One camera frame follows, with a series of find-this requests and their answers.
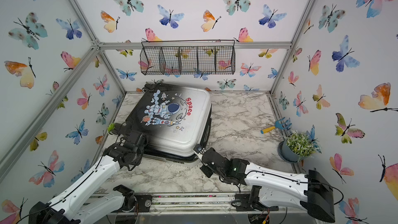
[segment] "pink butterfly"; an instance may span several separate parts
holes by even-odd
[[[61,161],[59,163],[57,163],[57,161],[58,161],[58,153],[55,150],[52,152],[47,166],[45,166],[43,163],[42,165],[39,165],[41,167],[44,167],[45,170],[42,170],[41,172],[35,174],[33,177],[29,179],[29,182],[33,182],[34,184],[39,185],[41,181],[43,181],[44,187],[53,186],[55,183],[54,181],[55,173],[63,171],[65,166],[64,161]]]
[[[86,90],[84,88],[82,88],[82,95],[84,98],[78,98],[77,99],[77,104],[79,106],[82,106],[82,109],[86,109],[88,106],[88,101],[90,100],[91,94],[88,95],[87,97],[87,93]]]
[[[297,116],[301,116],[301,113],[308,113],[308,109],[303,105],[305,99],[301,101],[301,91],[298,93],[297,98],[293,101],[293,106],[297,108]]]
[[[252,63],[250,64],[250,66],[247,66],[246,64],[242,63],[241,69],[243,69],[240,72],[240,76],[244,76],[246,74],[249,75],[249,77],[253,77],[256,75],[256,73],[254,71],[258,71],[261,66],[256,66],[256,67],[252,67]]]
[[[290,76],[287,78],[287,80],[289,81],[290,84],[292,84],[294,87],[296,87],[296,85],[294,83],[299,79],[299,76],[296,76],[294,78],[293,77],[294,77],[294,73],[292,71],[292,72],[290,72]]]
[[[333,167],[333,170],[340,176],[341,178],[341,183],[346,182],[341,175],[354,175],[354,171],[351,170],[348,167],[345,168],[341,168],[341,161],[343,160],[343,158],[341,157],[341,155],[339,153],[334,154],[334,159],[332,157],[330,157],[330,164]]]
[[[312,57],[312,59],[310,59],[310,56],[308,56],[308,60],[310,62],[310,66],[308,68],[308,71],[311,70],[311,72],[314,75],[317,75],[319,73],[319,60],[321,59],[321,51],[317,50],[314,54],[314,56]]]
[[[104,96],[105,95],[105,89],[109,90],[110,85],[107,83],[108,78],[106,77],[106,74],[103,76],[102,81],[100,80],[100,78],[98,78],[99,83],[96,82],[94,83],[94,87],[96,88],[96,90],[99,90],[99,94],[100,96]]]

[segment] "aluminum profile beam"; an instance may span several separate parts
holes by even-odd
[[[283,72],[285,71],[285,68],[286,68],[286,63],[289,60],[289,58],[292,56],[292,54],[293,54],[293,52],[295,50],[296,44],[299,42],[299,38],[301,36],[301,30],[304,27],[304,24],[305,24],[306,20],[308,19],[313,7],[315,6],[315,3],[316,3],[316,0],[308,0],[307,1],[306,7],[305,7],[304,12],[303,12],[303,14],[301,16],[300,22],[297,25],[295,34],[294,34],[292,42],[291,42],[292,43],[292,48],[286,53],[286,56],[285,56],[285,58],[282,61],[281,67],[278,70],[279,71],[278,75],[276,76],[276,79],[275,79],[275,81],[274,81],[274,83],[272,85],[271,94],[275,93],[276,87],[278,86],[279,82],[281,81],[282,74],[283,74]]]
[[[26,151],[26,148],[36,137],[38,132],[51,117],[53,112],[57,109],[59,102],[67,95],[72,89],[73,85],[80,78],[82,73],[92,62],[92,59],[97,55],[99,50],[90,48],[82,57],[81,62],[73,69],[71,75],[65,82],[55,91],[50,100],[47,101],[45,106],[40,109],[39,114],[28,125],[22,135],[15,142],[13,147],[7,152],[6,156],[0,161],[0,182],[6,177],[7,173],[12,169],[13,165],[18,161],[21,155]]]
[[[170,47],[170,46],[178,46],[178,47],[187,47],[187,46],[223,46],[223,45],[232,45],[232,42],[203,42],[203,41],[183,41],[183,42],[144,42],[144,47]],[[235,49],[264,49],[264,48],[281,48],[281,49],[290,49],[291,42],[235,42]],[[141,42],[103,42],[100,43],[99,46],[102,50],[122,50],[122,49],[131,49],[131,50],[140,50],[142,49]]]

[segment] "black wire basket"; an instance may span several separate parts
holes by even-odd
[[[233,75],[235,41],[190,40],[142,42],[144,75]]]

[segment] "orange butterfly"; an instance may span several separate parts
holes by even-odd
[[[319,84],[318,89],[316,90],[316,93],[317,94],[312,95],[312,99],[314,101],[316,101],[316,108],[321,109],[322,106],[330,107],[330,103],[324,99],[324,97],[326,97],[325,94],[322,94],[321,84]]]
[[[32,88],[35,84],[34,78],[36,78],[33,72],[32,65],[30,64],[30,57],[28,57],[29,67],[26,64],[19,62],[5,61],[5,66],[10,74],[15,74],[16,77],[22,76],[20,85],[21,87]]]
[[[203,32],[208,32],[209,30],[212,30],[220,18],[221,16],[218,17],[216,20],[213,17],[213,15],[210,13],[210,11],[206,10],[205,13],[203,13],[203,19],[205,20],[206,23],[202,24],[201,26]]]
[[[101,11],[101,18],[104,22],[107,23],[103,28],[106,29],[109,33],[117,30],[117,23],[119,22],[120,17],[118,17],[115,21],[111,16],[109,16],[108,13]]]

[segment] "marble surface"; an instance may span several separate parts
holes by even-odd
[[[277,153],[282,141],[279,131],[261,134],[260,130],[275,122],[271,106],[263,92],[210,92],[212,124],[207,147],[213,147],[227,158],[241,158],[260,166],[283,172],[292,172],[291,164],[284,162]],[[115,122],[124,122],[142,94],[127,94]],[[115,136],[108,136],[104,149],[114,143]],[[200,165],[187,167],[178,163],[161,162],[143,158],[139,166],[129,172],[121,169],[98,189],[108,192],[123,184],[135,192],[237,192],[234,185],[227,185],[213,175],[207,178]],[[251,187],[242,185],[242,191]]]

